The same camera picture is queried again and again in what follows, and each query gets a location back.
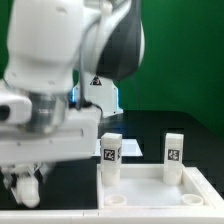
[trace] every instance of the white plastic block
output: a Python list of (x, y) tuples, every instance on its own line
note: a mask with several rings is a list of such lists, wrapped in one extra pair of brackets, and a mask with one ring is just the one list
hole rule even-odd
[(182, 134), (166, 135), (163, 181), (169, 185), (179, 185), (182, 176), (183, 157)]

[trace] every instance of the white plastic casing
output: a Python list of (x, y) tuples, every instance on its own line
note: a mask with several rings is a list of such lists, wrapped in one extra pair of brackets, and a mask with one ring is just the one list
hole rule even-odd
[(5, 80), (31, 92), (71, 91), (83, 31), (96, 14), (83, 0), (14, 1)]
[(40, 202), (38, 188), (39, 183), (35, 177), (19, 178), (15, 190), (17, 202), (23, 203), (29, 208), (37, 206)]
[(104, 185), (119, 184), (122, 135), (106, 133), (101, 138), (101, 168)]
[(179, 185), (182, 177), (183, 157), (182, 134), (166, 135), (163, 181), (169, 185)]
[(9, 107), (9, 116), (3, 121), (6, 124), (24, 124), (31, 118), (30, 99), (10, 92), (2, 80), (0, 81), (0, 106)]

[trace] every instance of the green wall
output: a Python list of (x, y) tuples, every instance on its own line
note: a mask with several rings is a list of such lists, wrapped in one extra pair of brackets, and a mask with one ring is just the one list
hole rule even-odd
[[(0, 75), (12, 1), (0, 1)], [(191, 114), (224, 138), (224, 0), (142, 0), (143, 64), (120, 86), (128, 110)]]

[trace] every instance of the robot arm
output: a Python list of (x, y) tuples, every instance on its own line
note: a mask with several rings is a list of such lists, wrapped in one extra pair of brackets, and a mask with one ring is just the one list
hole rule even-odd
[[(110, 50), (104, 49), (122, 21), (123, 25), (129, 21), (126, 16), (133, 16), (129, 12), (136, 2), (139, 0), (14, 0), (9, 62), (0, 91), (0, 109), (7, 109), (2, 122), (13, 125), (0, 126), (0, 165), (5, 185), (18, 203), (33, 207), (39, 202), (33, 176), (43, 162), (90, 158), (95, 151), (100, 111), (94, 107), (69, 110), (73, 69), (82, 78), (98, 72), (110, 79), (127, 75), (128, 70), (123, 72), (119, 66), (119, 72), (106, 75), (104, 62)], [(144, 41), (139, 41), (136, 67), (143, 54)], [(17, 176), (18, 186), (12, 176)], [(34, 186), (36, 193), (30, 194), (36, 198), (34, 202), (27, 202), (24, 184)]]

